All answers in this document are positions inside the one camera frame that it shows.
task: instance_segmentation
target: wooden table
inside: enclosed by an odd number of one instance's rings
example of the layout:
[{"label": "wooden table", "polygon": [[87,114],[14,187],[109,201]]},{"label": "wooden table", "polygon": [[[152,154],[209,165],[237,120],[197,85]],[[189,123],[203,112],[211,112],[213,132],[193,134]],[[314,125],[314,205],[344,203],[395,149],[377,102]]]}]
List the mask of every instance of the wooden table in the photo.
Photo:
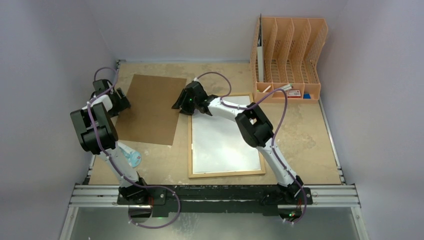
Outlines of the wooden table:
[{"label": "wooden table", "polygon": [[[233,93],[251,92],[252,74],[248,63],[123,63],[117,88],[126,93],[134,74],[185,78],[187,83],[198,75],[217,71],[230,80]],[[215,74],[201,78],[208,94],[223,95],[228,84]],[[282,103],[262,103],[274,127],[283,112]],[[276,184],[270,166],[266,174],[213,178],[188,178],[188,116],[180,114],[172,146],[144,142],[122,141],[139,151],[142,161],[136,170],[150,185],[244,185]],[[290,103],[276,142],[290,166],[305,184],[341,184],[333,149],[318,103]],[[117,185],[118,180],[109,166],[96,158],[90,185]]]}]

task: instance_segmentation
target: peach desk organizer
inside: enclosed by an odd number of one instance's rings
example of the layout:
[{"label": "peach desk organizer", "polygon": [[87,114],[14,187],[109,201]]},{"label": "peach desk organizer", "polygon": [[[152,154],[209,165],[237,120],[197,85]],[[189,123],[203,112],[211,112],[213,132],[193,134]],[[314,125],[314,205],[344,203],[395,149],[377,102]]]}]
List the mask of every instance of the peach desk organizer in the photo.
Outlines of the peach desk organizer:
[{"label": "peach desk organizer", "polygon": [[[267,93],[287,84],[299,90],[301,98],[289,98],[289,103],[316,103],[321,84],[317,61],[326,42],[328,27],[323,18],[262,17],[264,52],[264,82],[258,82],[257,43],[259,19],[254,32],[250,54],[253,77],[253,98],[257,102]],[[275,92],[264,103],[283,103],[284,94]]]}]

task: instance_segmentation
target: gray wall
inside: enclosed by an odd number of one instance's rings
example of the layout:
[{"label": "gray wall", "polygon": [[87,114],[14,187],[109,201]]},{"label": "gray wall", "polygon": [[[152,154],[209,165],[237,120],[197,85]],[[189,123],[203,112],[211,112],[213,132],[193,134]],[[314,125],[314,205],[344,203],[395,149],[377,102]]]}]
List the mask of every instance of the gray wall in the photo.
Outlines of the gray wall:
[{"label": "gray wall", "polygon": [[322,100],[371,239],[423,239],[424,3],[350,0],[320,59]]},{"label": "gray wall", "polygon": [[119,59],[248,61],[257,17],[323,17],[347,0],[87,0]]},{"label": "gray wall", "polygon": [[83,0],[0,3],[0,239],[58,239],[90,154],[69,113],[113,66]]}]

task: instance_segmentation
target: brown cardboard sheet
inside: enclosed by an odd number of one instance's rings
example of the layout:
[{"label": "brown cardboard sheet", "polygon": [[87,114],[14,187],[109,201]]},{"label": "brown cardboard sheet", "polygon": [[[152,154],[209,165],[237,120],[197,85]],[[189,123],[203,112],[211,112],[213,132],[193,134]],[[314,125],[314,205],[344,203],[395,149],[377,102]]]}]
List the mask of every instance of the brown cardboard sheet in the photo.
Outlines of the brown cardboard sheet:
[{"label": "brown cardboard sheet", "polygon": [[179,111],[171,109],[185,78],[134,74],[126,97],[131,108],[122,111],[116,122],[120,140],[172,145]]}]

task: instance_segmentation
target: cable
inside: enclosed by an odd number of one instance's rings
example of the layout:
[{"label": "cable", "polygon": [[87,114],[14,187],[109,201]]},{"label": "cable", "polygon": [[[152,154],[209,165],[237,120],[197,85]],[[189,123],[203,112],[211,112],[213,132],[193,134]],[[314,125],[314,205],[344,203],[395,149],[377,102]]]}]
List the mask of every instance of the cable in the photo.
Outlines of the cable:
[{"label": "cable", "polygon": [[219,75],[219,76],[223,77],[223,78],[226,80],[226,82],[228,83],[228,85],[229,85],[229,91],[228,91],[228,93],[227,93],[227,94],[225,94],[225,95],[223,95],[223,96],[221,96],[221,97],[219,98],[219,100],[220,100],[221,104],[222,104],[222,105],[224,105],[225,107],[228,107],[228,108],[232,108],[232,109],[241,109],[241,110],[251,110],[251,109],[253,109],[253,108],[256,108],[256,106],[258,106],[260,103],[262,103],[262,101],[264,101],[266,98],[268,98],[269,96],[271,96],[273,93],[275,93],[275,92],[277,92],[277,91],[281,91],[281,92],[284,94],[284,110],[282,111],[282,116],[281,116],[281,119],[280,119],[280,121],[279,121],[279,123],[278,123],[278,126],[277,126],[277,128],[275,129],[274,136],[272,136],[271,146],[272,146],[272,152],[273,152],[273,153],[274,153],[274,155],[276,156],[277,160],[278,160],[278,161],[279,161],[279,163],[282,165],[282,167],[284,168],[284,170],[286,170],[286,171],[288,172],[288,174],[289,174],[289,175],[290,175],[290,177],[293,179],[293,181],[297,184],[297,186],[299,186],[299,188],[300,188],[300,190],[301,190],[301,192],[302,192],[302,194],[303,194],[303,199],[304,199],[304,208],[303,208],[302,214],[300,215],[300,217],[299,217],[298,219],[296,219],[296,221],[292,222],[292,223],[298,223],[298,222],[299,222],[299,221],[303,218],[303,216],[305,215],[305,212],[306,212],[306,207],[307,207],[307,196],[306,196],[306,192],[305,192],[305,190],[304,190],[303,186],[300,184],[300,182],[296,179],[296,177],[295,177],[295,176],[293,176],[293,174],[292,174],[289,170],[287,170],[287,166],[283,163],[283,161],[282,161],[282,160],[280,159],[280,157],[277,155],[276,149],[273,147],[273,146],[275,146],[275,140],[276,140],[277,133],[278,133],[278,131],[280,130],[280,127],[281,127],[281,124],[283,123],[284,117],[286,116],[287,105],[288,105],[288,97],[287,97],[287,93],[286,93],[286,91],[284,91],[284,90],[283,90],[283,89],[281,89],[281,88],[274,89],[273,91],[269,92],[267,95],[265,95],[264,97],[262,97],[259,101],[257,101],[257,103],[255,103],[254,105],[252,105],[252,106],[250,106],[250,107],[239,107],[239,106],[233,106],[233,105],[226,104],[226,103],[223,101],[223,98],[228,97],[228,96],[230,95],[230,93],[231,93],[231,90],[232,90],[231,83],[230,83],[230,81],[228,80],[228,78],[227,78],[227,77],[225,77],[222,73],[219,73],[219,72],[216,72],[216,71],[208,71],[208,72],[205,72],[205,73],[203,73],[203,74],[199,75],[199,76],[197,77],[197,79],[200,79],[201,77],[203,77],[203,76],[205,76],[205,75],[207,75],[207,74],[217,74],[217,75]]},{"label": "cable", "polygon": [[104,92],[102,92],[101,94],[99,94],[98,96],[96,96],[96,97],[94,97],[94,98],[92,98],[92,99],[90,99],[90,101],[89,102],[87,102],[87,112],[88,112],[88,116],[89,116],[89,118],[90,118],[90,121],[91,121],[91,124],[92,124],[92,126],[93,126],[93,130],[94,130],[94,134],[95,134],[95,138],[96,138],[96,140],[97,140],[97,144],[98,144],[98,147],[100,148],[100,150],[106,155],[106,158],[110,161],[110,164],[112,165],[112,167],[113,167],[113,169],[115,169],[115,171],[119,174],[119,176],[121,177],[121,178],[123,178],[123,179],[125,179],[126,181],[128,181],[129,183],[131,183],[132,185],[134,185],[134,186],[136,186],[136,187],[139,187],[139,188],[141,188],[141,189],[152,189],[152,188],[162,188],[162,189],[166,189],[166,190],[168,190],[168,191],[170,191],[171,193],[172,193],[172,195],[175,197],[175,199],[176,199],[176,201],[177,201],[177,204],[178,204],[178,210],[177,210],[177,213],[176,213],[176,215],[174,216],[174,218],[173,219],[171,219],[171,221],[169,221],[168,223],[166,223],[166,224],[164,224],[164,225],[160,225],[160,226],[146,226],[146,225],[142,225],[142,224],[139,224],[138,222],[135,222],[132,218],[131,218],[131,215],[130,215],[130,213],[128,213],[128,218],[129,218],[129,222],[128,223],[132,223],[132,224],[134,224],[134,225],[136,225],[136,226],[138,226],[138,227],[142,227],[142,228],[146,228],[146,229],[160,229],[160,228],[164,228],[164,227],[166,227],[166,226],[168,226],[168,225],[170,225],[170,224],[172,224],[173,222],[175,222],[176,220],[177,220],[177,218],[180,216],[180,213],[181,213],[181,201],[180,201],[180,198],[177,196],[177,194],[172,190],[172,189],[170,189],[170,188],[168,188],[168,187],[166,187],[166,186],[160,186],[160,185],[149,185],[149,186],[143,186],[143,185],[140,185],[140,184],[137,184],[137,183],[135,183],[134,181],[132,181],[131,179],[129,179],[128,177],[126,177],[119,169],[118,169],[118,167],[115,165],[115,163],[114,163],[114,160],[113,160],[113,158],[112,158],[112,156],[107,152],[107,151],[105,151],[105,149],[103,148],[103,146],[102,146],[102,143],[101,143],[101,141],[100,141],[100,136],[99,136],[99,132],[98,132],[98,129],[97,129],[97,126],[96,126],[96,121],[94,120],[94,118],[93,118],[93,114],[92,114],[92,111],[91,111],[91,104],[97,99],[97,98],[100,98],[101,96],[103,96],[103,95],[105,95],[107,92],[109,92],[109,91],[111,91],[114,87],[115,87],[115,85],[117,84],[117,82],[118,82],[118,72],[119,71],[116,71],[115,69],[113,69],[113,68],[111,68],[111,67],[101,67],[101,68],[99,68],[95,73],[94,73],[94,80],[96,80],[96,75],[97,75],[97,73],[99,72],[99,71],[101,71],[101,70],[103,70],[103,69],[109,69],[109,70],[112,70],[114,73],[115,73],[115,77],[114,77],[114,81],[113,81],[113,84],[112,84],[112,86],[110,86],[109,87],[109,89],[107,89],[106,91],[104,91]]}]

